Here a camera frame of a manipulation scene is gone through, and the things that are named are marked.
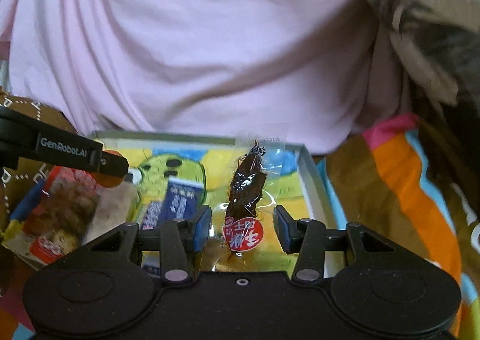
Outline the clear rice cracker bar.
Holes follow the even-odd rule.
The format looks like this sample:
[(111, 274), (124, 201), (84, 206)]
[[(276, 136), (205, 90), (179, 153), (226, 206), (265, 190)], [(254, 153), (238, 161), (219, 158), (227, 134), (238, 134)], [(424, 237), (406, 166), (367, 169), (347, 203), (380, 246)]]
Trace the clear rice cracker bar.
[(138, 200), (137, 187), (130, 182), (122, 182), (113, 188), (106, 188), (97, 204), (82, 244), (85, 245), (118, 225), (128, 222), (137, 207)]

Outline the clear packet dark dried meat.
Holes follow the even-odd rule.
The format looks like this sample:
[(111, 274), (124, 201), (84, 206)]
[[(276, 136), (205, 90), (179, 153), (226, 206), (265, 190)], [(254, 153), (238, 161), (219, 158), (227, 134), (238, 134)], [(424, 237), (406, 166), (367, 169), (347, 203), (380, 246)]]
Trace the clear packet dark dried meat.
[(217, 272), (248, 272), (267, 235), (264, 225), (277, 204), (289, 126), (284, 122), (255, 124), (239, 130), (227, 164), (226, 198), (220, 225)]

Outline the red spicy tofu snack packet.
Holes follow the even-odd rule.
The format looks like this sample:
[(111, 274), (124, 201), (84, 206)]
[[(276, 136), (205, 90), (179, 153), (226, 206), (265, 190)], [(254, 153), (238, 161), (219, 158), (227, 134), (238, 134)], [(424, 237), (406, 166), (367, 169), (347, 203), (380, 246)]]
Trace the red spicy tofu snack packet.
[(92, 174), (55, 166), (16, 207), (2, 246), (34, 268), (80, 247), (105, 188)]

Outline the brown PF patterned pillow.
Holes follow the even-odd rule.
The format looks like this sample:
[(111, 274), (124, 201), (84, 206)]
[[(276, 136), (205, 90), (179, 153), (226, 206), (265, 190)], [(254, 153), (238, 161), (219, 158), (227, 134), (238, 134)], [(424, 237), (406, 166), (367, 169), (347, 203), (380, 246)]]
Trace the brown PF patterned pillow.
[(73, 134), (77, 131), (60, 110), (4, 90), (1, 91), (1, 109), (24, 116), (19, 121), (1, 124), (1, 229), (5, 230), (16, 206), (53, 167), (44, 159), (35, 159), (39, 130), (30, 127), (25, 119), (31, 118)]

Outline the blue white snack sachet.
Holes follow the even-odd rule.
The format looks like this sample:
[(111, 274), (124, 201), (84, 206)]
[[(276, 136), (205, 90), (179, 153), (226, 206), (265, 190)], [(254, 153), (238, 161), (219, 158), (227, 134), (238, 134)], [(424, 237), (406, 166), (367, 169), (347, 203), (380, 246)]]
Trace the blue white snack sachet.
[(140, 250), (145, 253), (142, 268), (151, 277), (160, 277), (160, 225), (168, 220), (191, 219), (203, 206), (202, 183), (171, 177), (161, 203), (147, 206), (139, 232)]

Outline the grey cardboard box lid tray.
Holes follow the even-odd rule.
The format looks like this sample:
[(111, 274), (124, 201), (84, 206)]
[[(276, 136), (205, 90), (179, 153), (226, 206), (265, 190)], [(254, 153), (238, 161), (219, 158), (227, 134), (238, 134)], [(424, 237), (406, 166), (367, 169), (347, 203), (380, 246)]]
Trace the grey cardboard box lid tray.
[[(203, 270), (291, 273), (297, 257), (284, 253), (275, 236), (273, 209), (277, 205), (294, 219), (312, 218), (329, 228), (336, 226), (326, 191), (303, 146), (257, 134), (230, 139), (103, 131), (92, 137), (128, 160), (130, 169), (125, 179), (136, 187), (137, 196), (131, 200), (129, 213), (116, 216), (114, 225), (132, 221), (143, 229), (155, 228), (168, 182), (174, 178), (202, 187), (199, 203), (212, 210), (209, 238), (200, 262)], [(262, 161), (268, 175), (256, 206), (259, 222), (250, 238), (253, 249), (231, 252), (222, 235), (228, 189), (238, 158), (247, 153), (254, 141), (266, 148)]]

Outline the small orange fruit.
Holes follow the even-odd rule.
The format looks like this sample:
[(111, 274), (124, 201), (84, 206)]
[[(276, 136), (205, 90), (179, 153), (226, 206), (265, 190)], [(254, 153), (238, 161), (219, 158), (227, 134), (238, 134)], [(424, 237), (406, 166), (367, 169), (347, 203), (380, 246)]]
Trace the small orange fruit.
[(100, 160), (99, 170), (91, 175), (99, 185), (113, 188), (123, 182), (128, 168), (127, 159), (118, 151), (105, 150)]

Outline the colourful cartoon bedsheet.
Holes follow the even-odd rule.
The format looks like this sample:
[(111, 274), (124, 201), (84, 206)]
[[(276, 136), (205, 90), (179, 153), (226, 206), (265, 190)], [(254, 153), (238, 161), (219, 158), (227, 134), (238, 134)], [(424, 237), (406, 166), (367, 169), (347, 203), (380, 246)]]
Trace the colourful cartoon bedsheet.
[(424, 128), (412, 115), (357, 135), (319, 163), (336, 229), (360, 222), (450, 273), (462, 306), (453, 332), (479, 337), (479, 219), (449, 177), (434, 174)]

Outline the pink blanket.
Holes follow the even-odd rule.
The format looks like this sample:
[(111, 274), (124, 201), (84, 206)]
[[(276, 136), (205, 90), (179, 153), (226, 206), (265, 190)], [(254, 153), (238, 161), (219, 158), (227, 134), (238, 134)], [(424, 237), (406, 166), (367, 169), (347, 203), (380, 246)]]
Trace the pink blanket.
[(1, 59), (83, 133), (281, 123), (324, 154), (409, 108), (366, 0), (1, 0)]

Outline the camouflage patterned cloth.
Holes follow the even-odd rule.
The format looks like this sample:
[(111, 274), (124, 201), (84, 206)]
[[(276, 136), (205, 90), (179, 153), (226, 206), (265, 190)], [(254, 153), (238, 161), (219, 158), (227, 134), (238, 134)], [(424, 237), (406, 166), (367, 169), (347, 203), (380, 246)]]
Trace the camouflage patterned cloth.
[(479, 0), (367, 0), (454, 138), (460, 186), (479, 193)]

